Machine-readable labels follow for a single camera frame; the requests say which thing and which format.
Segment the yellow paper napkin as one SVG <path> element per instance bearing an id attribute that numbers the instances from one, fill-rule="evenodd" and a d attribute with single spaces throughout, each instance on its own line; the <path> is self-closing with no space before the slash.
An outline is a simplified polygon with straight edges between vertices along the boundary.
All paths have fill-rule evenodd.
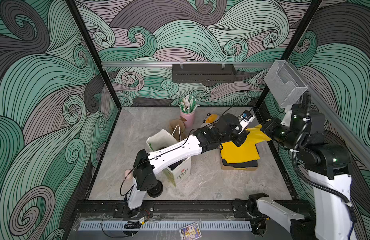
<path id="1" fill-rule="evenodd" d="M 252 144 L 258 144 L 261 142 L 269 142 L 272 139 L 268 137 L 265 133 L 261 131 L 262 124 L 259 124 L 253 128 L 246 129 L 248 135 L 247 135 L 247 141 L 249 141 Z"/>

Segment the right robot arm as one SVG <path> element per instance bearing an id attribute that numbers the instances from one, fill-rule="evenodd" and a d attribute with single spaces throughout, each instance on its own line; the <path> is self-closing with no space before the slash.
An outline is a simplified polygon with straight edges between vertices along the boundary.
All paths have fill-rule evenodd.
<path id="1" fill-rule="evenodd" d="M 292 105 L 282 120 L 264 121 L 261 132 L 291 153 L 297 177 L 313 188 L 314 216 L 306 216 L 296 205 L 285 206 L 267 194 L 249 196 L 249 210 L 261 219 L 252 225 L 254 233 L 272 219 L 294 240 L 354 240 L 357 218 L 350 200 L 351 154 L 339 144 L 324 141 L 324 114 L 312 108 L 310 100 Z"/>

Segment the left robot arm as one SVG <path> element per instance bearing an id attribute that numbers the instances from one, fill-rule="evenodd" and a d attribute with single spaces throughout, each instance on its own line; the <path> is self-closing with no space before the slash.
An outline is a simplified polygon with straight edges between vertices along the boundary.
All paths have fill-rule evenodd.
<path id="1" fill-rule="evenodd" d="M 255 116 L 249 111 L 244 111 L 238 117 L 225 114 L 212 127 L 196 129 L 186 139 L 174 145 L 150 153 L 140 150 L 131 170 L 134 181 L 127 201 L 129 209 L 140 208 L 149 191 L 155 195 L 162 193 L 163 187 L 156 175 L 170 165 L 215 150 L 224 143 L 232 142 L 240 147 L 248 135 L 246 128 L 254 119 Z"/>

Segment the yellow plush toy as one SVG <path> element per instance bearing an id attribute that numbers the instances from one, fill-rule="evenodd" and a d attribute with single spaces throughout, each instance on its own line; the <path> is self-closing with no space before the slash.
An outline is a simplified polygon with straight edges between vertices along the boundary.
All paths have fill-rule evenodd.
<path id="1" fill-rule="evenodd" d="M 205 127 L 205 126 L 207 126 L 209 124 L 212 124 L 215 121 L 217 121 L 219 118 L 220 118 L 220 116 L 217 115 L 217 114 L 208 113 L 207 116 L 202 120 L 201 127 Z"/>

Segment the yellow napkin stack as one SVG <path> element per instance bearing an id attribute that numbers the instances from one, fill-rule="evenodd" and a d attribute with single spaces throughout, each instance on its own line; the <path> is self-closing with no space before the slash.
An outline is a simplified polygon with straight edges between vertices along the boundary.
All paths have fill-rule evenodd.
<path id="1" fill-rule="evenodd" d="M 234 168 L 247 168 L 254 161 L 260 159 L 256 144 L 264 140 L 256 136 L 248 136 L 245 142 L 237 147 L 233 142 L 223 143 L 221 158 L 224 166 Z"/>

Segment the pink straw holder cup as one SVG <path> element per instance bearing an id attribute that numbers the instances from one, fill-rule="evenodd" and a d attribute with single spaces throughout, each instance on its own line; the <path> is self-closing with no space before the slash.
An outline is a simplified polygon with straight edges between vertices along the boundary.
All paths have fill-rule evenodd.
<path id="1" fill-rule="evenodd" d="M 195 111 L 193 111 L 192 113 L 180 112 L 180 119 L 183 121 L 186 129 L 190 129 L 195 121 Z"/>

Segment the wrapped straws bundle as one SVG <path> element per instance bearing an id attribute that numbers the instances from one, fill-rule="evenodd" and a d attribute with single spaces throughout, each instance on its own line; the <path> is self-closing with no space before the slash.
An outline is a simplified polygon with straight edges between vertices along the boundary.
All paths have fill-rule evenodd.
<path id="1" fill-rule="evenodd" d="M 194 96 L 186 95 L 182 98 L 182 101 L 179 103 L 179 107 L 182 113 L 191 114 L 198 108 L 200 105 L 197 103 Z"/>

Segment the brown cardboard cup carrier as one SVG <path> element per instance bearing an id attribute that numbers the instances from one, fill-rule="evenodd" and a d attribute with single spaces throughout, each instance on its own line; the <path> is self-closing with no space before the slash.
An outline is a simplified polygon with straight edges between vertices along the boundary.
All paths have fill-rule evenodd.
<path id="1" fill-rule="evenodd" d="M 181 119 L 174 119 L 170 121 L 170 133 L 172 137 L 176 139 L 177 142 L 182 141 L 185 136 L 185 124 Z"/>

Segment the stack of black lids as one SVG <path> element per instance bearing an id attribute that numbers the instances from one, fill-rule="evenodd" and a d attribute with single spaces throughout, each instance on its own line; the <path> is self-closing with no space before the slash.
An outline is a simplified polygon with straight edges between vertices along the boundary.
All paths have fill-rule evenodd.
<path id="1" fill-rule="evenodd" d="M 157 185 L 148 190 L 147 193 L 151 198 L 157 198 L 162 194 L 163 190 L 164 190 L 163 184 L 161 181 L 158 180 Z"/>

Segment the colourful card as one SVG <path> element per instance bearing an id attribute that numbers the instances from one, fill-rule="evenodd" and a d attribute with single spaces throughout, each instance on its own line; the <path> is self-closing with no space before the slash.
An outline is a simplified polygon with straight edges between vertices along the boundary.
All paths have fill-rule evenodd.
<path id="1" fill-rule="evenodd" d="M 198 240 L 202 237 L 198 223 L 192 223 L 183 228 L 180 228 L 181 240 Z"/>

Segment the pink small object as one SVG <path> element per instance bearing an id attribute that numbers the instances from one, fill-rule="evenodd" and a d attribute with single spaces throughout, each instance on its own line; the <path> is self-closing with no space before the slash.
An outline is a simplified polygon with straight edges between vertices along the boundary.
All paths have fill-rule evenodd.
<path id="1" fill-rule="evenodd" d="M 125 180 L 130 181 L 133 178 L 133 171 L 131 169 L 125 170 Z"/>

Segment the clear acrylic wall holder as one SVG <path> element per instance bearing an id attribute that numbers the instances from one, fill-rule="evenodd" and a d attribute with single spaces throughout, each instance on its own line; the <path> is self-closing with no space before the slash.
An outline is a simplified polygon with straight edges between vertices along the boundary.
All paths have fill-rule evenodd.
<path id="1" fill-rule="evenodd" d="M 308 89 L 298 69 L 285 60 L 275 61 L 264 80 L 279 107 L 284 109 L 295 104 Z"/>

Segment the black wall shelf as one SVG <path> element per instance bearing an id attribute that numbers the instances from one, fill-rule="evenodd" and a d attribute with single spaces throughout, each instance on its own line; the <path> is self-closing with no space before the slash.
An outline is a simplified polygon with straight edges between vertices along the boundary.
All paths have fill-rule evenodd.
<path id="1" fill-rule="evenodd" d="M 233 83 L 237 71 L 228 64 L 175 64 L 172 66 L 172 80 L 175 83 Z"/>

